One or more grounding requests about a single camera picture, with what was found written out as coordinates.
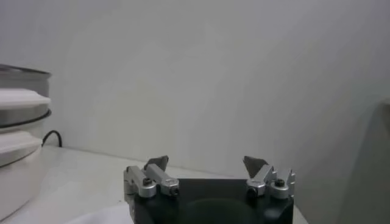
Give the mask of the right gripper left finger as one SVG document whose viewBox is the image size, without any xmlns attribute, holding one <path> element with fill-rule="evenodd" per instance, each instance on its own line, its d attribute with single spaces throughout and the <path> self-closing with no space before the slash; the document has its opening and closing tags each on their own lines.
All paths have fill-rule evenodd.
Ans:
<svg viewBox="0 0 390 224">
<path fill-rule="evenodd" d="M 138 166 L 128 166 L 124 170 L 124 192 L 127 195 L 138 195 L 142 198 L 152 198 L 160 192 L 170 197 L 179 195 L 179 180 L 169 176 L 165 170 L 168 165 L 167 155 L 151 158 L 141 169 Z"/>
</svg>

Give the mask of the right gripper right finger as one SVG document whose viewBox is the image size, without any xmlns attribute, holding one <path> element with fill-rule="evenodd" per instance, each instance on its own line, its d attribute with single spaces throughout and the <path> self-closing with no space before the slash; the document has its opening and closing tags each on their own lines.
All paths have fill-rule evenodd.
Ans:
<svg viewBox="0 0 390 224">
<path fill-rule="evenodd" d="M 292 169 L 275 170 L 265 160 L 251 156 L 244 156 L 243 163 L 249 174 L 247 191 L 253 197 L 266 194 L 278 200 L 294 197 L 296 175 Z"/>
</svg>

